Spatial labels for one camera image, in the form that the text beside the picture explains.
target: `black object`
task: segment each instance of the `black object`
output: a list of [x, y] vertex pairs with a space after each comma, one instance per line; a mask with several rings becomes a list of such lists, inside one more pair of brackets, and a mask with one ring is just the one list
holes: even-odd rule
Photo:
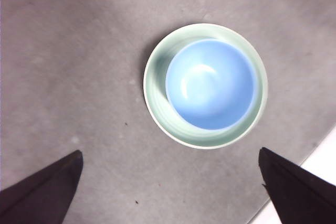
[[82, 168], [82, 153], [75, 151], [1, 191], [0, 223], [61, 224]]
[[267, 148], [259, 152], [259, 166], [283, 224], [336, 223], [334, 185]]

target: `green plate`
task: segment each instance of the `green plate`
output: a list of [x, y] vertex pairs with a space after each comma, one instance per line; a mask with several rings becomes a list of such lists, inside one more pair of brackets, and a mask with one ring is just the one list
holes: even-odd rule
[[[196, 40], [214, 38], [231, 44], [249, 57], [257, 73], [256, 99], [249, 113], [232, 127], [205, 130], [186, 122], [171, 106], [165, 93], [168, 66], [179, 50]], [[168, 34], [151, 53], [143, 80], [146, 104], [156, 124], [175, 141], [199, 149], [215, 149], [246, 135], [260, 119], [267, 100], [267, 75], [254, 47], [240, 34], [214, 24], [193, 24]]]

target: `gray floor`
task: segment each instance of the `gray floor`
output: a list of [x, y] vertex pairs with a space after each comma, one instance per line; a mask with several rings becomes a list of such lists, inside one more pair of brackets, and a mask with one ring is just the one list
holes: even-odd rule
[[[300, 162], [336, 122], [336, 0], [2, 0], [2, 187], [80, 149], [65, 223], [246, 223], [267, 199], [259, 148]], [[269, 77], [258, 126], [214, 151], [145, 106], [156, 43], [191, 23], [245, 36]]]

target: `white floor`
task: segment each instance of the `white floor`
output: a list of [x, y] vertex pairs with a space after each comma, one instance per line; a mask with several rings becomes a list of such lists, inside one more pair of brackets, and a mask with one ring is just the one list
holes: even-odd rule
[[[302, 163], [301, 167], [319, 176], [325, 181], [336, 185], [336, 126], [331, 130], [321, 144]], [[268, 201], [262, 210], [249, 224], [281, 224], [277, 212], [271, 201]]]

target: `blue bowl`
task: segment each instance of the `blue bowl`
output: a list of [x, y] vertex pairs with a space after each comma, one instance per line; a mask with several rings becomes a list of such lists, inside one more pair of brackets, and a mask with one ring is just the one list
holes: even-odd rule
[[207, 130], [231, 127], [248, 114], [257, 92], [248, 57], [218, 39], [185, 46], [171, 61], [166, 95], [188, 123]]

